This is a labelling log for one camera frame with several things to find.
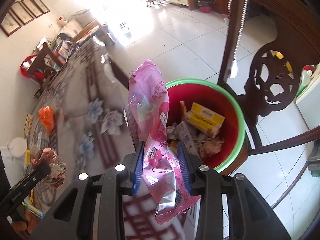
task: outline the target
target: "white wall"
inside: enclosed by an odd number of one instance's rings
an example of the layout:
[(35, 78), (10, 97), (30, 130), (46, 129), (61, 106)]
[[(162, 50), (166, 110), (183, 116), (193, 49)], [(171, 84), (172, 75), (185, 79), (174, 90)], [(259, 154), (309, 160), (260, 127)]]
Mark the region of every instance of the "white wall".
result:
[[(36, 103), (33, 95), (39, 89), (34, 81), (22, 77), (20, 64), (29, 56), (41, 38), (54, 38), (59, 30), (56, 16), (49, 12), (22, 26), (7, 37), (0, 30), (0, 147), (13, 138), (23, 137), (27, 114)], [(5, 158), (6, 172), (11, 184), (19, 181), (21, 163)]]

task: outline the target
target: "orange object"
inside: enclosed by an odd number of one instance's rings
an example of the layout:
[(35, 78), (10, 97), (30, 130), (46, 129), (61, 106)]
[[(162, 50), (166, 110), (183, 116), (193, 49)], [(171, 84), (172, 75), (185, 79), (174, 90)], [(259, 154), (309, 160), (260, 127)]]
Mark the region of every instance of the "orange object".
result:
[(49, 135), (54, 128), (54, 113), (52, 107), (42, 107), (38, 112), (38, 118), (46, 128), (47, 135)]

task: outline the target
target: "tile floor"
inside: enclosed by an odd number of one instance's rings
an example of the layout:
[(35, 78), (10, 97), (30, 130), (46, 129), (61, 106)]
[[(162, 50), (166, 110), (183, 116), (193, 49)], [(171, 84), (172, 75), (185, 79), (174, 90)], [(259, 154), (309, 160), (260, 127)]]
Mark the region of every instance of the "tile floor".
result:
[[(118, 27), (124, 21), (130, 28), (130, 37), (123, 35)], [(116, 38), (115, 45), (107, 45), (108, 52), (126, 74), (149, 58), (161, 70), (166, 82), (182, 78), (217, 82), (228, 31), (223, 16), (214, 12), (189, 11), (170, 4), (147, 8), (137, 2), (129, 6), (126, 18), (109, 16), (108, 24)], [(269, 17), (261, 15), (246, 20), (237, 51), (238, 75), (228, 80), (237, 94), (244, 93), (243, 86), (255, 52), (275, 37), (276, 27)], [(265, 69), (262, 75), (268, 75), (268, 70)], [(257, 129), (262, 144), (267, 145), (305, 132), (308, 127), (295, 103), (291, 103), (284, 110), (260, 117)], [(250, 156), (236, 172), (244, 173), (272, 205), (298, 175), (312, 148), (313, 143), (309, 143)], [(307, 170), (274, 209), (292, 239), (299, 239), (319, 210), (319, 192), (319, 178), (311, 177)], [(225, 197), (223, 203), (224, 236), (228, 236)]]

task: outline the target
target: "framed picture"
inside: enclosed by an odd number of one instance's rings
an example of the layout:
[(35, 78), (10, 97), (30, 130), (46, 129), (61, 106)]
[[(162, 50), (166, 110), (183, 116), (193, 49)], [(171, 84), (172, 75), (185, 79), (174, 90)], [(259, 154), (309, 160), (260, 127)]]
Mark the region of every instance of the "framed picture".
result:
[(32, 0), (33, 3), (43, 12), (43, 13), (48, 13), (50, 10), (48, 9), (47, 6), (44, 5), (44, 3), (41, 0)]
[(33, 3), (32, 0), (21, 0), (25, 7), (31, 12), (31, 14), (38, 18), (43, 15), (43, 12)]
[(8, 12), (5, 18), (3, 19), (1, 29), (9, 37), (12, 33), (21, 28), (20, 23), (18, 23), (12, 16), (11, 12)]
[(30, 13), (22, 6), (20, 2), (15, 2), (11, 6), (11, 10), (13, 14), (24, 24), (31, 22), (33, 20), (33, 17)]

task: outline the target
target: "pile of clutter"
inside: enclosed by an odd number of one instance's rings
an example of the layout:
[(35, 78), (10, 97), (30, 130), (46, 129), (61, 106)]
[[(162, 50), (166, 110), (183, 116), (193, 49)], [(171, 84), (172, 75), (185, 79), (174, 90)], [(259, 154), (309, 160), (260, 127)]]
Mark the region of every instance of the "pile of clutter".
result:
[(205, 158), (212, 157), (222, 149), (224, 140), (217, 136), (224, 117), (216, 112), (193, 103), (187, 112), (184, 101), (180, 102), (182, 121), (167, 127), (167, 141), (177, 152), (179, 142), (183, 142), (187, 152)]

